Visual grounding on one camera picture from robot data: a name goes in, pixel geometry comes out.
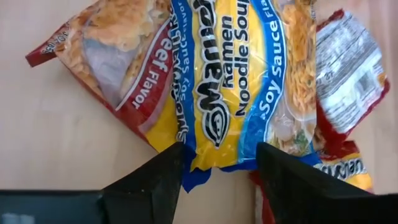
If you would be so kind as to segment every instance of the blue stripe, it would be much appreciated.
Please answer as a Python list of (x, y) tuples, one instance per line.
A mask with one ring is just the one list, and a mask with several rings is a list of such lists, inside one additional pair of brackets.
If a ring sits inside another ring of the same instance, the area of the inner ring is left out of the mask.
[[(286, 73), (285, 35), (281, 20), (270, 0), (252, 0), (251, 3), (262, 23), (262, 33), (265, 37), (267, 70), (263, 74), (261, 91), (256, 96), (250, 112), (246, 115), (245, 124), (239, 140), (238, 163), (255, 159), (257, 143), (266, 140), (269, 121), (283, 94)], [(272, 35), (274, 37), (279, 35), (279, 40), (273, 38)], [(281, 65), (275, 63), (275, 56), (278, 55), (274, 51), (274, 44), (280, 44)], [(280, 76), (274, 75), (273, 66), (280, 68)], [(270, 89), (272, 83), (280, 88), (280, 92)]]
[(310, 143), (309, 147), (310, 147), (312, 153), (308, 154), (308, 155), (306, 155), (304, 157), (298, 157), (298, 159), (300, 161), (302, 161), (303, 163), (308, 164), (310, 166), (315, 166), (317, 164), (321, 164), (322, 161), (319, 158), (318, 153), (314, 152), (314, 150), (313, 150), (313, 143), (312, 142)]
[(195, 53), (195, 42), (192, 37), (192, 10), (188, 5), (187, 0), (173, 0), (172, 7), (174, 13), (178, 19), (178, 29), (181, 32), (182, 40), (180, 45), (180, 53), (178, 55), (182, 69), (185, 73), (182, 74), (180, 84), (182, 90), (180, 92), (180, 99), (183, 106), (185, 115), (185, 121), (188, 125), (188, 133), (186, 135), (185, 144), (188, 145), (192, 150), (197, 147), (195, 138), (195, 111), (193, 103), (193, 87), (195, 86), (195, 76), (193, 71), (194, 66), (194, 53)]
[(211, 175), (211, 169), (202, 171), (199, 168), (190, 170), (192, 160), (196, 157), (196, 153), (191, 150), (184, 152), (184, 169), (182, 173), (182, 187), (189, 193), (197, 185), (201, 185), (207, 182)]

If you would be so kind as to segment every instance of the yellow noodle package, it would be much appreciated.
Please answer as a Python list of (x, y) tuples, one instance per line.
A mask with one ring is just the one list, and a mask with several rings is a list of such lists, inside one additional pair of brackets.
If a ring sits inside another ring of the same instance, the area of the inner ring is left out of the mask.
[(355, 187), (373, 191), (372, 178), (365, 168), (355, 142), (345, 141), (341, 146), (328, 146), (328, 148), (324, 147), (324, 143), (320, 143), (320, 146), (322, 146), (320, 150), (315, 147), (320, 158), (320, 162), (314, 165), (315, 168)]
[(295, 156), (313, 152), (311, 6), (172, 0), (177, 138), (196, 154), (191, 169), (248, 165), (263, 141)]
[(115, 116), (163, 151), (177, 132), (169, 21), (169, 0), (100, 0), (26, 58), (36, 66), (58, 57)]

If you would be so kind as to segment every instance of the maruchan logo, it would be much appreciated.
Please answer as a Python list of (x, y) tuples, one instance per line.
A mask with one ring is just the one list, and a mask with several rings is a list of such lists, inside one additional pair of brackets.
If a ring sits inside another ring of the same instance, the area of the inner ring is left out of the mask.
[(223, 101), (220, 86), (223, 67), (217, 47), (214, 28), (216, 14), (214, 0), (194, 0), (193, 9), (199, 15), (201, 56), (204, 62), (203, 80), (197, 86), (198, 108), (203, 113), (202, 128), (205, 136), (219, 148), (229, 128), (229, 109)]
[(354, 175), (366, 174), (366, 168), (360, 158), (342, 161), (334, 165), (316, 165), (317, 169), (322, 172), (332, 175), (333, 177), (346, 180)]

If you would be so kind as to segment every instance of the instant noodle package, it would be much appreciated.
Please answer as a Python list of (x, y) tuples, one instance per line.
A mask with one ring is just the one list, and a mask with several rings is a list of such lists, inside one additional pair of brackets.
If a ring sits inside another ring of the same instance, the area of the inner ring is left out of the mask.
[(100, 0), (26, 58), (36, 66), (58, 57), (116, 117), (162, 151), (177, 133), (169, 9), (169, 0)]
[(381, 50), (357, 19), (339, 10), (318, 26), (317, 122), (327, 144), (341, 144), (389, 89)]
[[(317, 156), (318, 162), (315, 165), (309, 165), (357, 188), (373, 192), (372, 178), (364, 166), (355, 142), (346, 141), (341, 147), (324, 147), (312, 155), (312, 157), (314, 156)], [(250, 178), (256, 185), (256, 224), (276, 223), (259, 173), (251, 173)]]
[(254, 162), (258, 142), (313, 152), (315, 33), (310, 1), (172, 0), (178, 140), (191, 169)]

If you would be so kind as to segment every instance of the light wood surface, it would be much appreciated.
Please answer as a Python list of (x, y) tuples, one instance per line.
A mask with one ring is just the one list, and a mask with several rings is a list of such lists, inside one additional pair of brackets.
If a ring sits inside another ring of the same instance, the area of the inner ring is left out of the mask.
[[(0, 0), (0, 189), (100, 189), (155, 156), (58, 60), (33, 69), (25, 61), (27, 52), (90, 3)], [(376, 192), (398, 192), (398, 2), (318, 0), (318, 19), (340, 7), (358, 16), (383, 50), (392, 90), (352, 138)], [(247, 173), (214, 170), (206, 185), (181, 193), (175, 223), (253, 223), (253, 195)]]

